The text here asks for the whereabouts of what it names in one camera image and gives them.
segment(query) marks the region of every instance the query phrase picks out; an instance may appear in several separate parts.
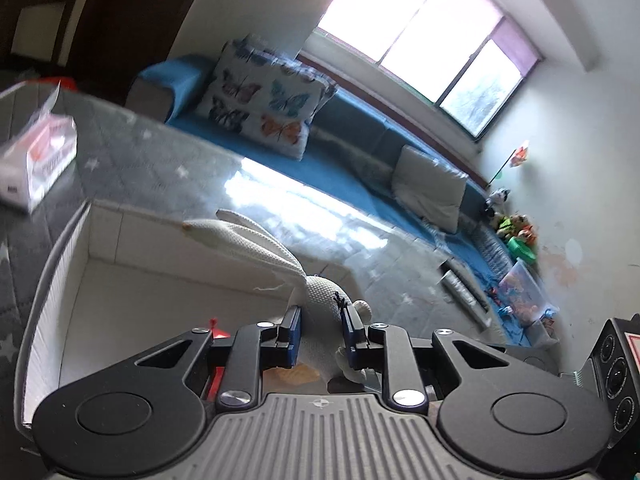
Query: stuffed toy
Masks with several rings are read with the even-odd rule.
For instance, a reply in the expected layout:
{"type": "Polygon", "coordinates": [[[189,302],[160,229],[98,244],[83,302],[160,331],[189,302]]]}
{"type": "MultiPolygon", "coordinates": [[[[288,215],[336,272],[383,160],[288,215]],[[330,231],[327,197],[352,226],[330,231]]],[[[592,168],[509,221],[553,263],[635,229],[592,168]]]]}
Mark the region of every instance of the stuffed toy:
{"type": "MultiPolygon", "coordinates": [[[[216,213],[218,220],[190,220],[183,232],[193,240],[248,264],[263,267],[293,286],[288,306],[302,310],[299,360],[318,371],[322,380],[344,376],[355,383],[365,380],[364,371],[353,370],[346,359],[342,339],[339,301],[350,298],[334,282],[307,276],[300,262],[279,241],[253,220],[228,210],[216,213]]],[[[365,301],[353,303],[364,324],[371,321],[365,301]]]]}
{"type": "Polygon", "coordinates": [[[526,243],[528,247],[533,247],[536,244],[538,235],[533,231],[533,225],[527,225],[518,233],[518,238],[526,243]]]}
{"type": "MultiPolygon", "coordinates": [[[[505,187],[492,191],[489,198],[486,200],[487,210],[492,210],[494,214],[504,216],[504,203],[507,202],[510,192],[511,190],[505,187]]],[[[494,215],[489,214],[488,216],[489,218],[492,218],[494,215]]]]}
{"type": "Polygon", "coordinates": [[[496,234],[501,240],[508,242],[526,227],[530,227],[529,219],[527,219],[526,216],[511,215],[509,217],[505,217],[500,225],[498,225],[496,234]]]}
{"type": "Polygon", "coordinates": [[[494,213],[493,217],[489,217],[489,225],[494,231],[497,231],[500,228],[500,224],[504,222],[505,218],[507,218],[505,215],[494,213]]]}

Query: white storage box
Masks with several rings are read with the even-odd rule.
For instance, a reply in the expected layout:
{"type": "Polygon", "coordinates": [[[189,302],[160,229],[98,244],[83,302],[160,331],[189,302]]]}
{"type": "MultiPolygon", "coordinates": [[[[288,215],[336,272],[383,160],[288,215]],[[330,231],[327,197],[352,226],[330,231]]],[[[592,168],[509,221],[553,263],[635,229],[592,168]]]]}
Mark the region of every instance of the white storage box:
{"type": "Polygon", "coordinates": [[[180,222],[87,203],[57,241],[36,290],[18,355],[16,427],[30,438],[34,411],[55,389],[212,317],[232,335],[249,323],[279,322],[290,293],[271,271],[187,238],[180,222]]]}

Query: blue sofa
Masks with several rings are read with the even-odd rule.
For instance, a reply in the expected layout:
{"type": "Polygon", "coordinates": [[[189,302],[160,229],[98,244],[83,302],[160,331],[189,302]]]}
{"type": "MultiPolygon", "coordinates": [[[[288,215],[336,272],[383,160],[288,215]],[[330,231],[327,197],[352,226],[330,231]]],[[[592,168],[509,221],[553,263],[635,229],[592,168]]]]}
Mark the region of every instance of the blue sofa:
{"type": "MultiPolygon", "coordinates": [[[[311,135],[302,161],[293,160],[194,113],[211,80],[215,63],[203,56],[190,55],[153,65],[143,70],[133,83],[127,107],[246,156],[442,248],[466,262],[485,289],[496,286],[511,268],[513,262],[503,243],[482,221],[486,193],[470,179],[455,234],[445,234],[425,225],[396,202],[390,188],[390,174],[404,145],[446,161],[408,130],[339,89],[316,114],[313,126],[341,142],[336,144],[326,136],[311,135]],[[354,163],[354,156],[366,164],[388,168],[388,179],[379,175],[368,178],[354,163]]],[[[529,345],[515,320],[505,320],[504,326],[514,344],[529,345]]]]}

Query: small flag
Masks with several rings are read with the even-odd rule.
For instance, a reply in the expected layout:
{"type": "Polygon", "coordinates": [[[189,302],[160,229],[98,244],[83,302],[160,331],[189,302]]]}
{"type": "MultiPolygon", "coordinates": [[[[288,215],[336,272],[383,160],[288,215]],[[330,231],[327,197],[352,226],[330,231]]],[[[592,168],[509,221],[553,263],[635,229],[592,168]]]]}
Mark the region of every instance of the small flag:
{"type": "Polygon", "coordinates": [[[511,160],[509,162],[509,166],[512,168],[517,168],[523,162],[527,160],[529,156],[529,141],[525,140],[522,145],[513,153],[511,156],[511,160]]]}

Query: black speaker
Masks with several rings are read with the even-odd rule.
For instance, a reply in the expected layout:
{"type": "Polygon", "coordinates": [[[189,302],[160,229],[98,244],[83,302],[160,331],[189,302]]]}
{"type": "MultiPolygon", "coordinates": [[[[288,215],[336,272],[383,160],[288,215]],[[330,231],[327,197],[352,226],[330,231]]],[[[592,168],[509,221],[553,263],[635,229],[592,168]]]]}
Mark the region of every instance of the black speaker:
{"type": "Polygon", "coordinates": [[[611,437],[598,472],[606,479],[633,478],[640,471],[640,315],[609,319],[580,371],[578,386],[596,393],[612,416],[611,437]]]}

